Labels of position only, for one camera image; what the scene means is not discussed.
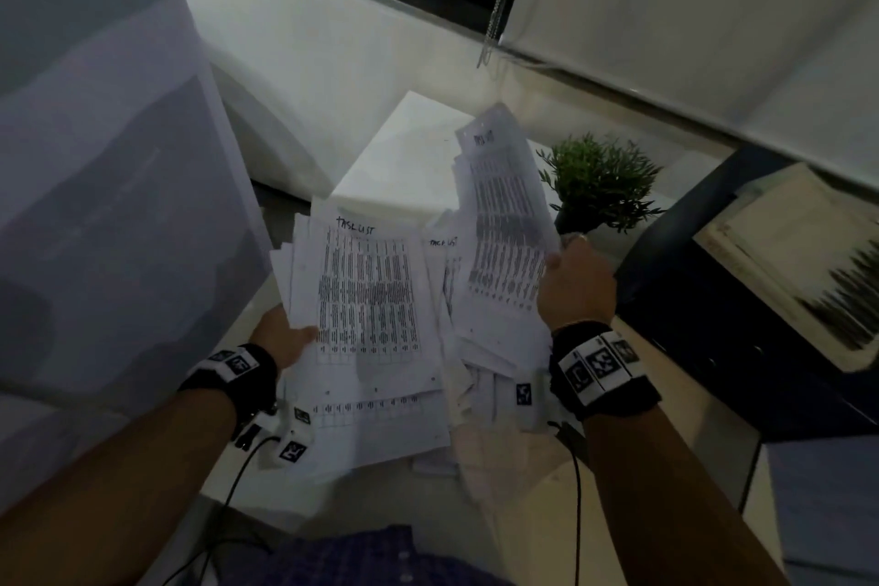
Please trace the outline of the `blue plaid shirt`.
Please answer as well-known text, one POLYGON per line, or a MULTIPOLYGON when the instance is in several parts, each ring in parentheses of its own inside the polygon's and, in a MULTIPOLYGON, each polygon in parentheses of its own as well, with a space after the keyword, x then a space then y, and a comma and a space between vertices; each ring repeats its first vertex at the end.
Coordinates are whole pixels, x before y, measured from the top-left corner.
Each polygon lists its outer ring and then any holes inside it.
POLYGON ((515 586, 452 556, 421 552, 412 527, 292 537, 232 568, 217 586, 515 586))

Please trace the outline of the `black marker wristband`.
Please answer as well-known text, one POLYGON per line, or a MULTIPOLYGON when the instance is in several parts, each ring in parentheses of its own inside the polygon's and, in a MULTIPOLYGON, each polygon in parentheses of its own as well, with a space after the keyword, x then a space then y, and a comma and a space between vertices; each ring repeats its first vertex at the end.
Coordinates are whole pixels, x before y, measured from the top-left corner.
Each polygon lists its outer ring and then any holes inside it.
POLYGON ((268 414, 277 402, 279 369, 273 357, 254 343, 221 349, 189 370, 178 390, 213 389, 223 392, 236 412, 235 433, 258 413, 268 414))
POLYGON ((580 423, 596 415, 636 416, 662 401, 635 349, 597 321, 553 333, 548 375, 550 392, 580 423))

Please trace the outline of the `stack of printed paper sheets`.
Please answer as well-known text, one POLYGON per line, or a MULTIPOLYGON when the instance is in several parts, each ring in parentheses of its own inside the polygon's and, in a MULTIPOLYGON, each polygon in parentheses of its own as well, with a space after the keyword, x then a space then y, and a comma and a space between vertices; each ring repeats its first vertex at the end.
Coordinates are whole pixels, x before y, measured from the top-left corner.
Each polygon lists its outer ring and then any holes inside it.
POLYGON ((274 271, 292 327, 316 340, 281 375, 315 440, 290 481, 331 481, 451 445, 443 354, 418 229, 324 202, 297 214, 274 271))

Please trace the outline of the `grey cabinet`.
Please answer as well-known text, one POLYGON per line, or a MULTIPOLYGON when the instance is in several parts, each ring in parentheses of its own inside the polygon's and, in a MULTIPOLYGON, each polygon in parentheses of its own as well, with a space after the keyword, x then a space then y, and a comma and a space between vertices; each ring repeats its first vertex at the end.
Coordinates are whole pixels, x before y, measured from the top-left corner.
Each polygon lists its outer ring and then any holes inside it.
POLYGON ((879 586, 879 435, 769 444, 792 586, 879 586))

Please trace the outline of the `person's left forearm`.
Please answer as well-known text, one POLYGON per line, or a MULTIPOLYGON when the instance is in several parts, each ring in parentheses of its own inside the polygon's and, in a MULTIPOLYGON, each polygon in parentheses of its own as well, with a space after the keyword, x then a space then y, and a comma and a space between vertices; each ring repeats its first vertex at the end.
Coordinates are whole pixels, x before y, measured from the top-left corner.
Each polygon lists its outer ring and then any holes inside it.
POLYGON ((236 427, 219 390, 168 402, 0 516, 0 586, 136 586, 236 427))

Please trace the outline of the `person's left hand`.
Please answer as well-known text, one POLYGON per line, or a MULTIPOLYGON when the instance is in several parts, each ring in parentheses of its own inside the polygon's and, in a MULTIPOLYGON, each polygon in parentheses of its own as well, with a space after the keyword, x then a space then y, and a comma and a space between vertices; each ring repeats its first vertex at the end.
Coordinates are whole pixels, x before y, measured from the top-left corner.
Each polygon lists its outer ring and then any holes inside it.
POLYGON ((291 329, 284 305, 278 303, 264 313, 246 344, 247 348, 265 352, 273 360, 278 378, 301 358, 306 349, 291 348, 291 329))

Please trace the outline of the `white roller blind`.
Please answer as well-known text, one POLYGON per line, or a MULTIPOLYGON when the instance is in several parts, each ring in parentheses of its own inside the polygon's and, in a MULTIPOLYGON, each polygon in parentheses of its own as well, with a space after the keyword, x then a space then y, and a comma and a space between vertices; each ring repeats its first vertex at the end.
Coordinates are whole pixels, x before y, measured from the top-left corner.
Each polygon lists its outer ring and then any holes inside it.
POLYGON ((512 0, 499 44, 879 190, 879 0, 512 0))

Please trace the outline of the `printed table paper sheets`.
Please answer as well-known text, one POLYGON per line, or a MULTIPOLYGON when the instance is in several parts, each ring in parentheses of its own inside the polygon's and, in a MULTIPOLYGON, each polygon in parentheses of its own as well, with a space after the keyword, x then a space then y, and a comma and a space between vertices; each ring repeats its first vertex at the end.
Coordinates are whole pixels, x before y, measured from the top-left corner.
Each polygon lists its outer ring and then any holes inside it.
POLYGON ((545 258, 559 238, 535 153, 496 103, 456 131, 453 172, 466 291, 511 314, 533 314, 545 258))

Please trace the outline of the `person's right hand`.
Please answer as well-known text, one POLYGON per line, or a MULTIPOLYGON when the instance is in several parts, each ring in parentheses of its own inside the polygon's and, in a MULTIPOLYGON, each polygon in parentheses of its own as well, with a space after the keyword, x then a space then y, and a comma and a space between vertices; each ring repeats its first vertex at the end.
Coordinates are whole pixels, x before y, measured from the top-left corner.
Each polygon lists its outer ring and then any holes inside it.
POLYGON ((564 235, 559 252, 564 269, 543 274, 539 285, 536 305, 543 323, 552 334, 583 322, 609 326, 616 313, 617 283, 608 260, 582 233, 564 235))

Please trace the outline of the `person's right forearm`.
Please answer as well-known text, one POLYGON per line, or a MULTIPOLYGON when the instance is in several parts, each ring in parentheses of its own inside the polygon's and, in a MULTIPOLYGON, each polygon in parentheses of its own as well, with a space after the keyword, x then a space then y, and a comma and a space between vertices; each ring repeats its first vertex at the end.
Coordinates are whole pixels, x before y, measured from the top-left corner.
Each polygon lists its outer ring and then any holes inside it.
POLYGON ((629 586, 789 586, 660 407, 584 429, 629 586))

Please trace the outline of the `green potted plant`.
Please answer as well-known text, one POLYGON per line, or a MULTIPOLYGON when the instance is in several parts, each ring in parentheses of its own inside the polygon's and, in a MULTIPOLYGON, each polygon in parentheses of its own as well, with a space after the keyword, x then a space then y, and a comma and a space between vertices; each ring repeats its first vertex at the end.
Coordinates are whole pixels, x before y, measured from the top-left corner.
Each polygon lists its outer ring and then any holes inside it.
POLYGON ((539 175, 557 197, 551 208, 560 235, 601 225, 625 233, 666 211, 650 198, 661 167, 632 141, 588 133, 536 154, 546 164, 539 175))

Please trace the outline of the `dark printer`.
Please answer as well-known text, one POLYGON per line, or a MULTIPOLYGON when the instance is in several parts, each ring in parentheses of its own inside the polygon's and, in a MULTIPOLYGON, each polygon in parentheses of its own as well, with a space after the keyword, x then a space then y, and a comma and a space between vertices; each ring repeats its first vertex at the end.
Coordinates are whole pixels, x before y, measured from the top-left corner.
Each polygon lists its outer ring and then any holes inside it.
POLYGON ((694 241, 735 189, 792 164, 747 146, 689 190, 621 262, 618 314, 768 443, 879 435, 879 366, 835 369, 694 241))

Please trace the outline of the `pile of loose papers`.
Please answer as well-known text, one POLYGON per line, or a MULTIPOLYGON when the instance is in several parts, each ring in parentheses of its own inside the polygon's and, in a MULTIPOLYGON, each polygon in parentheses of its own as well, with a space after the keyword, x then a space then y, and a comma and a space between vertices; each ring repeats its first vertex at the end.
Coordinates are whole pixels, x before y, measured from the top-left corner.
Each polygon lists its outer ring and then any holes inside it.
POLYGON ((514 421, 514 382, 547 376, 523 371, 455 330, 453 300, 463 288, 461 228, 457 212, 445 210, 421 231, 432 304, 444 357, 444 390, 453 422, 453 452, 462 475, 511 484, 531 477, 529 438, 514 421))

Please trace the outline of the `white board panel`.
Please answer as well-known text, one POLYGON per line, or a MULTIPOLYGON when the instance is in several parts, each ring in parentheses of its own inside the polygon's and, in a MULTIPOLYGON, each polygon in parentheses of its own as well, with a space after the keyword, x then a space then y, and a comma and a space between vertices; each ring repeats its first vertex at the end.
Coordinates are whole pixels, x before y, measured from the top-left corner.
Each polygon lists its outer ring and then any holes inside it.
POLYGON ((0 0, 0 385, 143 413, 268 248, 186 0, 0 0))

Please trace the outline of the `paper in printer tray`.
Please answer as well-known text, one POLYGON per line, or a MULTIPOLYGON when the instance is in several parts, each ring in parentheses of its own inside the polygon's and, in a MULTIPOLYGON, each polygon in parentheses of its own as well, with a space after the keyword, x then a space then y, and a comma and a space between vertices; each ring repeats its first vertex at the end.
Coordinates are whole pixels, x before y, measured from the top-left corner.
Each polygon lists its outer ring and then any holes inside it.
POLYGON ((879 219, 806 164, 744 184, 694 240, 837 369, 879 364, 879 219))

